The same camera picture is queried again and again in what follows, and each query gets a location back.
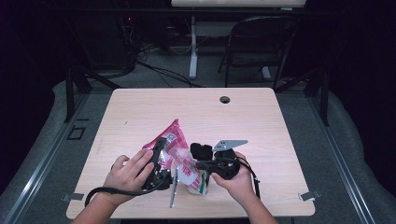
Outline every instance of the pink wrapper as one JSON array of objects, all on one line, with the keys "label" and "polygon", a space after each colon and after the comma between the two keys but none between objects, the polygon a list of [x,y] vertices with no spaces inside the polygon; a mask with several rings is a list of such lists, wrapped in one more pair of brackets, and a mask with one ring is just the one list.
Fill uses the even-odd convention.
[{"label": "pink wrapper", "polygon": [[165,147],[160,155],[158,163],[162,169],[173,169],[178,167],[178,179],[183,184],[196,190],[200,194],[205,194],[206,185],[201,172],[195,166],[189,145],[181,131],[178,119],[155,139],[143,146],[143,149],[152,149],[160,137],[166,138]]}]

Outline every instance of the black strap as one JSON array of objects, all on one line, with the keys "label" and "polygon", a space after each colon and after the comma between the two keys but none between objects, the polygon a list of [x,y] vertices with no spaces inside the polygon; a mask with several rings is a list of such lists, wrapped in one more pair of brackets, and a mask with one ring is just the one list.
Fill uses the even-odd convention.
[{"label": "black strap", "polygon": [[90,203],[92,196],[99,192],[107,192],[110,194],[122,194],[122,195],[128,195],[128,196],[140,196],[140,195],[151,193],[152,191],[156,190],[163,183],[164,180],[165,180],[165,178],[163,178],[161,183],[158,184],[153,189],[138,191],[138,192],[122,190],[122,189],[106,188],[106,187],[96,188],[96,189],[91,190],[91,192],[87,195],[87,198],[85,199],[85,206],[87,206]]},{"label": "black strap", "polygon": [[260,198],[260,188],[259,188],[259,183],[260,180],[257,178],[256,174],[254,174],[253,170],[251,169],[250,165],[244,163],[244,162],[239,162],[241,165],[245,166],[253,175],[253,183],[254,183],[254,189],[256,191],[256,195],[258,198]]}]

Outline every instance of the grommet hole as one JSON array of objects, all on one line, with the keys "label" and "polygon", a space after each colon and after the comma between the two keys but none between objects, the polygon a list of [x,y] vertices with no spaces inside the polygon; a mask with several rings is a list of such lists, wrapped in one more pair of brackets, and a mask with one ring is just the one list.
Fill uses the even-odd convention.
[{"label": "grommet hole", "polygon": [[223,103],[223,104],[228,104],[228,103],[230,103],[230,97],[228,97],[228,96],[221,96],[220,97],[220,101]]}]

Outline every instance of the forearm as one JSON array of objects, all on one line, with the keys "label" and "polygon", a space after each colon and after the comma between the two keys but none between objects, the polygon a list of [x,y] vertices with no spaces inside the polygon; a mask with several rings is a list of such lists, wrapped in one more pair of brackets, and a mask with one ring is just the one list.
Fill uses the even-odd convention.
[{"label": "forearm", "polygon": [[107,223],[116,208],[116,205],[108,202],[105,193],[98,193],[72,223]]},{"label": "forearm", "polygon": [[246,198],[240,203],[247,212],[251,224],[277,223],[262,201],[256,195]]}]

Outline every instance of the office chair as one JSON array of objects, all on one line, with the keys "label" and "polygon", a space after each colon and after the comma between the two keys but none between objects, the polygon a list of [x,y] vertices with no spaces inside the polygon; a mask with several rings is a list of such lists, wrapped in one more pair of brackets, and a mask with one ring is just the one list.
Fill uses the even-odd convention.
[{"label": "office chair", "polygon": [[218,73],[226,64],[225,87],[229,84],[231,67],[276,66],[275,77],[259,82],[273,82],[276,87],[282,67],[286,61],[289,48],[298,22],[291,17],[250,17],[238,22],[231,30],[225,54],[221,59]]}]

